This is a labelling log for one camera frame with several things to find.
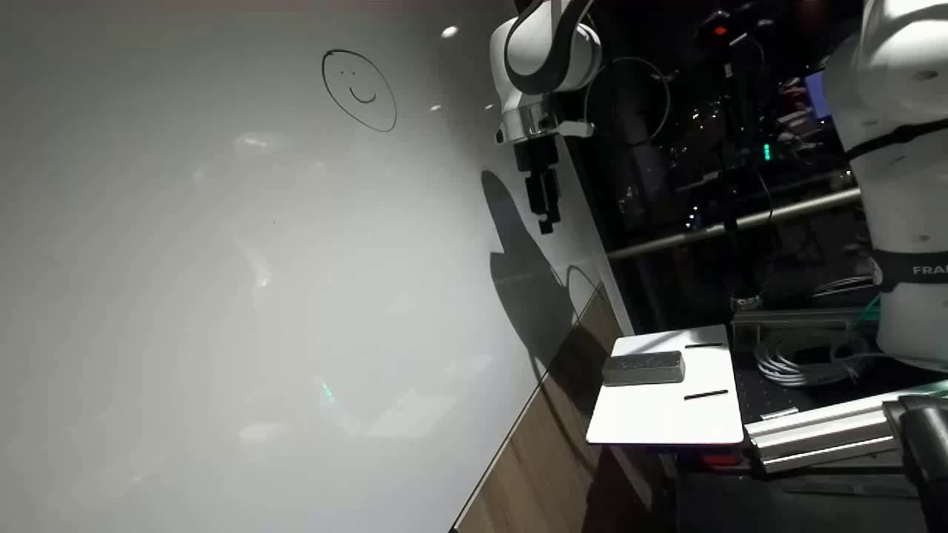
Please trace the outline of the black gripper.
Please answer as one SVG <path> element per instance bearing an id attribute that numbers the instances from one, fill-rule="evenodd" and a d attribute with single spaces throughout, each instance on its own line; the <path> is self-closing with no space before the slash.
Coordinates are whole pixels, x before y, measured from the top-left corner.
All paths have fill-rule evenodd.
<path id="1" fill-rule="evenodd" d="M 556 147 L 551 137 L 527 140 L 516 146 L 516 166 L 527 183 L 531 211 L 539 212 L 539 231 L 551 233 L 561 223 L 561 206 L 555 205 L 555 162 Z"/>

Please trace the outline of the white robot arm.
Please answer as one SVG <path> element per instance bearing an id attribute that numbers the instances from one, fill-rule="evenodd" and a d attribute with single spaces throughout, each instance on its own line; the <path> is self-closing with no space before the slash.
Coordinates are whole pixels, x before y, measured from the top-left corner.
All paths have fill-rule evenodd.
<path id="1" fill-rule="evenodd" d="M 605 45 L 595 0 L 534 0 L 490 37 L 500 140 L 518 151 L 595 134 L 551 97 L 591 88 Z M 857 174 L 879 283 L 878 344 L 948 368 L 948 0 L 869 0 L 826 63 L 826 97 Z"/>

